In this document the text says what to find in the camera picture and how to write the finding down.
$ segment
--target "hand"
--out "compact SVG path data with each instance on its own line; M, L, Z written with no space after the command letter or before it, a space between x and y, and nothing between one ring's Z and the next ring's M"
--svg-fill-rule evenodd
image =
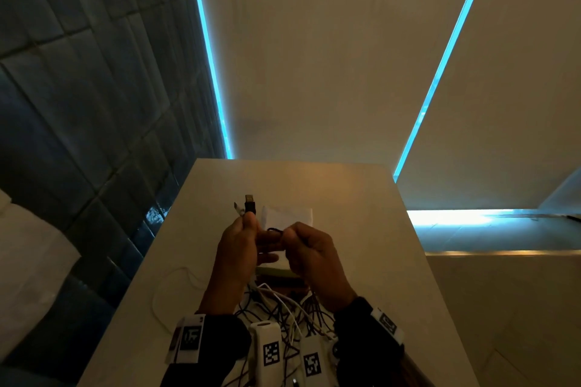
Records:
M238 217L222 234L212 276L198 312L234 313L256 266L278 260L278 256L270 252L282 251L280 240L279 233L260 228L254 213Z
M297 222L284 230L281 241L290 269L313 288L326 309L337 312L357 298L327 233Z

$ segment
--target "blue light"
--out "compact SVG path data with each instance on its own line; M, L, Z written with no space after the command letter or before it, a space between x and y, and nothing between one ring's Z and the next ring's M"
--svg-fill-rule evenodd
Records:
M208 35L208 26L206 24L206 16L204 15L204 5L202 4L202 0L198 0L198 10L200 12L200 19L202 20L202 32L204 34L204 42L206 43L206 52L210 64L210 73L212 75L212 84L214 85L216 104L218 105L218 117L220 118L220 126L222 127L222 138L224 138L224 146L226 147L226 157L228 157L228 159L234 159L232 151L230 150L228 130L226 129L226 118L224 117L224 110L222 108L220 89L218 88L218 78L216 77L216 69L214 67L214 56L212 55L212 46L210 45L210 36Z
M470 7L472 6L472 2L474 2L474 0L466 0L464 2L464 6L462 7L462 10L460 11L460 16L458 17L458 20L456 20L456 24L454 26L454 29L452 30L452 35L450 36L450 39L448 40L448 45L446 45L446 49L444 50L444 55L441 56L440 64L438 65L438 69L436 70L436 75L434 75L434 78L432 80L432 84L430 85L430 89L428 90L428 94L426 95L426 99L424 100L424 103L422 104L422 108L419 110L419 115L418 115L417 120L415 121L414 128L411 129L410 137L407 139L407 142L405 143L405 147L403 149L402 156L400 157L400 160L397 163L396 171L393 172L393 181L394 182L397 182L397 179L399 178L399 175L402 172L403 165L405 164L405 160L407 159L407 156L410 153L411 146L414 143L416 135L418 134L419 127L421 126L422 121L424 120L424 117L426 116L426 112L428 112L428 106L430 105L430 102L432 101L432 97L434 96L434 92L436 91L436 88L438 87L438 83L440 82L440 78L441 78L442 74L444 74L444 69L446 69L446 64L448 63L448 59L450 58L450 54L452 53L452 50L454 49L454 45L456 44L456 40L458 40L458 36L460 35L460 31L462 30L462 27L464 25L464 21L466 20L466 16L468 15L468 12L470 11Z

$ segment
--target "person's right hand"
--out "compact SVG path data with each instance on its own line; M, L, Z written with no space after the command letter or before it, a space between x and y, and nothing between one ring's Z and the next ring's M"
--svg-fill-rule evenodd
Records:
M357 298L331 236L297 222L284 230L281 241L290 269L309 284L326 309L335 313Z

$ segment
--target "black sleeve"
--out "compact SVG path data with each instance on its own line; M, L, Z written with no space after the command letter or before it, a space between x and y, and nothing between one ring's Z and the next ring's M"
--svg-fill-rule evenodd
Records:
M161 387L221 386L236 360L248 354L251 336L234 315L207 315L197 364L170 364Z
M335 314L337 380L341 387L391 385L404 355L403 345L371 316L373 308L358 297Z

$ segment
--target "white paper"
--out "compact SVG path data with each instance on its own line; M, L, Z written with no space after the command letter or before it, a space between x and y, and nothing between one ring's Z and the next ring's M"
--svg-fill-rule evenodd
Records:
M313 226L313 209L305 207L262 207L261 225L264 229L285 229L295 222ZM279 259L275 263L261 265L266 268L291 269L284 251L276 251Z
M0 202L5 196L0 191ZM47 314L79 257L30 211L11 203L0 209L0 361Z

